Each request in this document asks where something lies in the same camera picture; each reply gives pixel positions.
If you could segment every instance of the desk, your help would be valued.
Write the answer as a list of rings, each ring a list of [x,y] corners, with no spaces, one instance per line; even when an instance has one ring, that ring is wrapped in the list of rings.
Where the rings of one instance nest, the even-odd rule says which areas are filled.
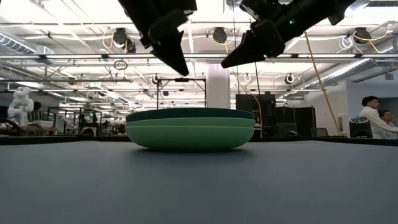
[[[1,146],[0,223],[396,224],[397,158],[397,147],[320,141],[208,154]]]

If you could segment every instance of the bowl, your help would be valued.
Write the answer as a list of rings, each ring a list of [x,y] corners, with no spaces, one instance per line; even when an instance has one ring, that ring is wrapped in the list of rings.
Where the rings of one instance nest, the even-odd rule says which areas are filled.
[[[247,143],[254,127],[227,126],[130,126],[126,133],[134,143],[163,151],[231,149]]]

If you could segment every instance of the man's dark hair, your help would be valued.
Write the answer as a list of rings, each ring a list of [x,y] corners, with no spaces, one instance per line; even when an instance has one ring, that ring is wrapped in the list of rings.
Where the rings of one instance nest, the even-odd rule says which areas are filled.
[[[35,101],[35,102],[33,103],[33,110],[34,110],[34,111],[38,111],[41,107],[42,107],[42,104],[41,104],[40,102]]]
[[[380,116],[380,118],[383,119],[384,115],[385,115],[387,112],[390,112],[390,111],[389,111],[389,110],[379,111],[379,116]]]
[[[370,101],[372,100],[378,100],[379,98],[375,97],[375,96],[367,96],[365,98],[362,99],[362,106],[366,106]]]

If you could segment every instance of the white lab coat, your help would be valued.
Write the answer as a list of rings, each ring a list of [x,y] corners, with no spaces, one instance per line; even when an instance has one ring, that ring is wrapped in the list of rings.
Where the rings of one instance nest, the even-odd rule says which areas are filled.
[[[395,125],[393,124],[393,123],[387,123],[390,127],[395,127]],[[396,133],[391,133],[391,132],[389,132],[389,131],[385,131],[384,132],[384,136],[383,136],[383,138],[384,139],[393,139],[393,140],[396,140],[397,138],[398,138],[398,135],[396,134]]]
[[[361,116],[367,117],[372,126],[372,133],[374,139],[385,138],[385,133],[398,132],[398,128],[389,126],[385,121],[383,121],[377,110],[365,106],[361,112]]]

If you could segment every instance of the dark green plate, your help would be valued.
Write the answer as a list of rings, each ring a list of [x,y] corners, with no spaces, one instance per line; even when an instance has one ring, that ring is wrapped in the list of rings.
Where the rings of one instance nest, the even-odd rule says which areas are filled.
[[[253,128],[256,121],[243,118],[165,118],[150,119],[127,123],[128,127],[151,127],[151,126],[216,126],[216,127],[239,127]]]
[[[127,116],[127,123],[148,119],[164,118],[245,118],[254,119],[254,114],[223,108],[172,108],[162,110],[150,110],[133,113]]]

